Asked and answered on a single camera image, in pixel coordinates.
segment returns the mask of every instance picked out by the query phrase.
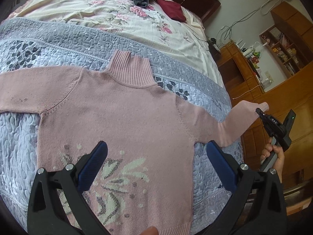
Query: pink sweater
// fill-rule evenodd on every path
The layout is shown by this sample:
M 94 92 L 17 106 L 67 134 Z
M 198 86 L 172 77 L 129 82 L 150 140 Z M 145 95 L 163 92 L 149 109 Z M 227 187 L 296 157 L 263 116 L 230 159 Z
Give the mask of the pink sweater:
M 75 66 L 0 74 L 0 112 L 40 114 L 38 167 L 60 170 L 99 140 L 108 157 L 84 196 L 112 234 L 189 235 L 194 144 L 238 139 L 267 103 L 242 101 L 223 123 L 160 88 L 149 60 L 116 51 L 103 72 Z M 65 204 L 65 211 L 73 221 Z

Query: red cloth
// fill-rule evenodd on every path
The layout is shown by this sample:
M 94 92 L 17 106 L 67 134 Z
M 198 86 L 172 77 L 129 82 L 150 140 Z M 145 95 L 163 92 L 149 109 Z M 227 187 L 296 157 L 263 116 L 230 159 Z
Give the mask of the red cloth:
M 179 22 L 186 21 L 186 17 L 184 16 L 182 7 L 179 3 L 166 0 L 156 0 L 156 2 L 161 6 L 166 15 L 168 15 L 171 19 Z

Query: ribbed collar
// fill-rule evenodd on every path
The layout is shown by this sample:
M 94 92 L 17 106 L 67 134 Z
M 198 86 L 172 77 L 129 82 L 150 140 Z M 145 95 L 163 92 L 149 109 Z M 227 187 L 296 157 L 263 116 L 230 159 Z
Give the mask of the ribbed collar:
M 149 59 L 131 56 L 129 51 L 116 50 L 105 72 L 125 85 L 147 87 L 156 84 Z

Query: blue gripper pad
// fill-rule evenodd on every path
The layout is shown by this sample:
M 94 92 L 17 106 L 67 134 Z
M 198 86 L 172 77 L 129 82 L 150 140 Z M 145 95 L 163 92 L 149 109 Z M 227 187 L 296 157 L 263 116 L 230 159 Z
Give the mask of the blue gripper pad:
M 231 155 L 225 154 L 215 141 L 210 141 L 207 144 L 207 156 L 224 188 L 234 193 L 237 190 L 237 174 L 234 171 L 235 168 L 232 168 L 228 162 L 230 162 L 233 167 L 236 167 L 238 166 L 236 160 Z
M 92 152 L 87 155 L 89 159 L 77 177 L 77 190 L 80 193 L 89 190 L 107 155 L 108 146 L 104 141 L 100 141 Z

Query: white bed sheet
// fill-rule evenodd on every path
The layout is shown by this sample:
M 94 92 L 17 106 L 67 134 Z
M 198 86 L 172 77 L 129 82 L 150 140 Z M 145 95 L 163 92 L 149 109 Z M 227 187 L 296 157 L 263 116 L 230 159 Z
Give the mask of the white bed sheet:
M 204 35 L 201 20 L 183 8 L 187 19 L 170 19 L 156 3 L 146 8 L 130 0 L 28 0 L 10 14 L 41 21 L 57 21 L 98 28 L 156 50 L 195 68 L 224 87 Z

